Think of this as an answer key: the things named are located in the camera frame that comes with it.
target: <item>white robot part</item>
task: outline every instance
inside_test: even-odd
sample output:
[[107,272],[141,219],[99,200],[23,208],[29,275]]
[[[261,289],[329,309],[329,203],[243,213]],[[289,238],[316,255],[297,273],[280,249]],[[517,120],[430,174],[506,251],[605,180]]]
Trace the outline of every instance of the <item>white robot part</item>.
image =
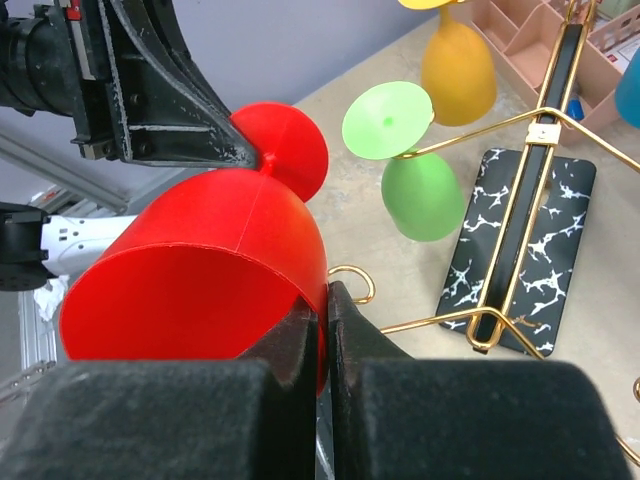
[[43,225],[41,249],[49,253],[42,264],[56,276],[88,269],[136,219],[70,218],[54,215]]

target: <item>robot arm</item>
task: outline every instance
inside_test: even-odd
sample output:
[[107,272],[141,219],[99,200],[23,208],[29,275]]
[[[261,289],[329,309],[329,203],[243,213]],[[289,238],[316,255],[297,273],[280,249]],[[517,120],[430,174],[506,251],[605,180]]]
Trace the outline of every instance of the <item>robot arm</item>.
[[[0,0],[0,106],[72,117],[87,159],[257,168],[192,61],[171,0],[55,0],[11,18]],[[87,269],[134,217],[73,219],[0,203],[0,291]]]
[[0,68],[0,106],[72,117],[85,158],[256,168],[171,0],[55,0],[33,18],[9,18],[0,0]]
[[0,203],[0,291],[34,290],[83,272],[135,218],[69,218]]

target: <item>metal bracket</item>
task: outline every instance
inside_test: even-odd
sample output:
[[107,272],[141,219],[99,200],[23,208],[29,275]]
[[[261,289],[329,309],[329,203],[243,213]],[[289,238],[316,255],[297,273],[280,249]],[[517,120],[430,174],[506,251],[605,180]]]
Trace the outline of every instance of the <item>metal bracket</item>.
[[546,145],[557,147],[560,143],[560,134],[562,133],[561,123],[538,123],[533,122],[529,125],[527,145]]

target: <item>blue object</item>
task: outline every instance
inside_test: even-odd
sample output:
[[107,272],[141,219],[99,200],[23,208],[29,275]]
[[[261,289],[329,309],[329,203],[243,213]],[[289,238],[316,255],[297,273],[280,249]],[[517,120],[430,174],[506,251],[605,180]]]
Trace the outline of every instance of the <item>blue object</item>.
[[584,110],[582,109],[582,103],[580,103],[580,97],[576,92],[571,94],[569,105],[567,105],[567,115],[577,122],[584,120]]
[[637,50],[616,89],[616,107],[627,123],[640,128],[640,50]]

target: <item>metal bolt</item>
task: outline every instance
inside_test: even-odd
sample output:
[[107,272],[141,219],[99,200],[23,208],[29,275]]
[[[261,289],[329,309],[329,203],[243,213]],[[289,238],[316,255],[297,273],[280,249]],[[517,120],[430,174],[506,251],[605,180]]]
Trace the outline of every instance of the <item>metal bolt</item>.
[[131,105],[139,107],[144,103],[144,97],[139,93],[134,93],[129,97]]
[[152,147],[149,142],[142,142],[138,147],[138,151],[141,155],[149,155],[151,153]]

